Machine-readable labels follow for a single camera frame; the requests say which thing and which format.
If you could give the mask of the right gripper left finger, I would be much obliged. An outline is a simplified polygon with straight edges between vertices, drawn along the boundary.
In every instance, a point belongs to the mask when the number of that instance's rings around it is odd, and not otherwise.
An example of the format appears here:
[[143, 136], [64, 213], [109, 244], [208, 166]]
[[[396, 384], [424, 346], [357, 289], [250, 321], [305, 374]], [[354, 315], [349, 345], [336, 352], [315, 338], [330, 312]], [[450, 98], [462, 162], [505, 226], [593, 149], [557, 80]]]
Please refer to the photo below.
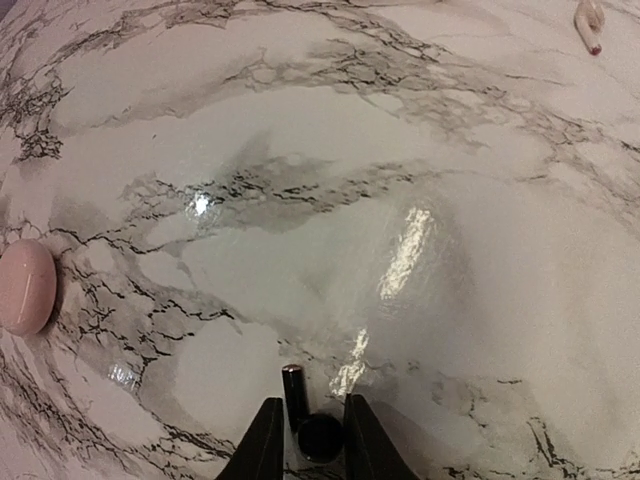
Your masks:
[[269, 397], [216, 480], [282, 480], [283, 461], [283, 400]]

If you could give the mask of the black earbud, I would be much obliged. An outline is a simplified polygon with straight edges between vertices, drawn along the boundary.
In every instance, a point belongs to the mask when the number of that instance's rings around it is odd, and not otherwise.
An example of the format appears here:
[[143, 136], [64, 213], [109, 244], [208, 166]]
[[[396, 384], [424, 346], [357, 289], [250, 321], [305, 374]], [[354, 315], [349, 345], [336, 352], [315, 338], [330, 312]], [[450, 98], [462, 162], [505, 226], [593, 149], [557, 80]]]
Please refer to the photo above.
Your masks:
[[334, 416], [309, 407], [304, 370], [289, 364], [281, 370], [290, 429], [302, 456], [317, 464], [334, 461], [344, 445], [341, 422]]

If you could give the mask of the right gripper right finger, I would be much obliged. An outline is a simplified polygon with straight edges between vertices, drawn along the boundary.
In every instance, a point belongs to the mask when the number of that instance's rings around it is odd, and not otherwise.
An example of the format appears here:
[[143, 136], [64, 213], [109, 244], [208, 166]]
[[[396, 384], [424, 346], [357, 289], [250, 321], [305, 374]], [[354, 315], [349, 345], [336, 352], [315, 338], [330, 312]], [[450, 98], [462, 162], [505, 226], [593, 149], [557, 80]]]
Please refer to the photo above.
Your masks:
[[418, 480], [363, 395], [349, 394], [343, 416], [346, 478]]

